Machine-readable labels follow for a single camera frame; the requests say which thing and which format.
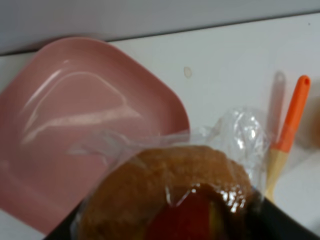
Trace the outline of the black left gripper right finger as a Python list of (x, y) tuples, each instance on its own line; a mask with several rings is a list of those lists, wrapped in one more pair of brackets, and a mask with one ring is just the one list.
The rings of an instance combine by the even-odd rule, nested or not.
[(253, 195), (248, 201), (246, 226), (250, 240), (318, 240), (320, 238), (260, 194)]

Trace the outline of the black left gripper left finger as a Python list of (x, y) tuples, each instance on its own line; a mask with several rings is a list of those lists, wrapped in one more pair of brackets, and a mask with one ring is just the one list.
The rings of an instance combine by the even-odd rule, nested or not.
[(77, 217), (83, 210), (81, 205), (77, 205), (46, 237), (45, 240), (76, 240)]

